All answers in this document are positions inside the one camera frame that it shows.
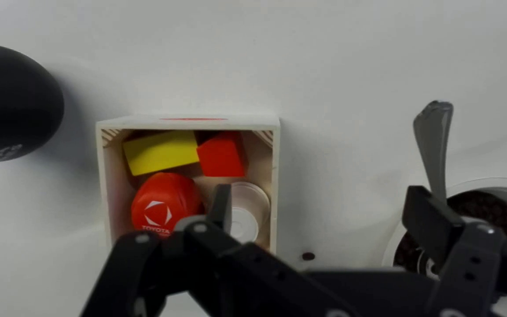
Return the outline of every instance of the coffee beans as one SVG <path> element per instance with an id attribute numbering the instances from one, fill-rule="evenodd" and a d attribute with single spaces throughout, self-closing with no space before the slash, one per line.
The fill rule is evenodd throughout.
<path id="1" fill-rule="evenodd" d="M 447 205 L 457 214 L 487 221 L 499 227 L 507 235 L 507 202 L 492 194 L 481 191 L 469 191 L 450 197 Z M 394 255 L 394 265 L 404 267 L 407 271 L 417 272 L 418 258 L 421 251 L 418 243 L 406 233 Z"/>

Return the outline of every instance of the metal spoon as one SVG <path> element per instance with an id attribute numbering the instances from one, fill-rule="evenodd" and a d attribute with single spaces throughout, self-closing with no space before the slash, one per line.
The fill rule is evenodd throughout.
<path id="1" fill-rule="evenodd" d="M 445 189 L 445 157 L 447 139 L 453 117 L 449 102 L 431 102 L 414 119 L 414 135 L 424 162 L 431 193 L 440 201 L 447 201 Z"/>

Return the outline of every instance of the screw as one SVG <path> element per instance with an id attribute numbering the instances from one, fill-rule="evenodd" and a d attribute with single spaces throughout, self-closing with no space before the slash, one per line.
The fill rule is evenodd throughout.
<path id="1" fill-rule="evenodd" d="M 488 233 L 489 235 L 491 235 L 495 232 L 494 229 L 490 225 L 485 225 L 484 223 L 477 225 L 477 229 L 480 229 L 480 230 Z"/>
<path id="2" fill-rule="evenodd" d="M 198 232 L 198 233 L 207 232 L 207 226 L 204 223 L 197 223 L 193 227 L 193 230 L 195 230 L 195 232 Z"/>
<path id="3" fill-rule="evenodd" d="M 146 242 L 150 241 L 150 237 L 148 235 L 141 234 L 141 235 L 137 235 L 135 240 L 136 240 L 136 243 L 146 243 Z"/>
<path id="4" fill-rule="evenodd" d="M 439 313 L 439 317 L 467 317 L 464 313 L 453 308 L 446 308 Z"/>
<path id="5" fill-rule="evenodd" d="M 341 309 L 330 309 L 326 317 L 350 317 L 350 315 Z"/>

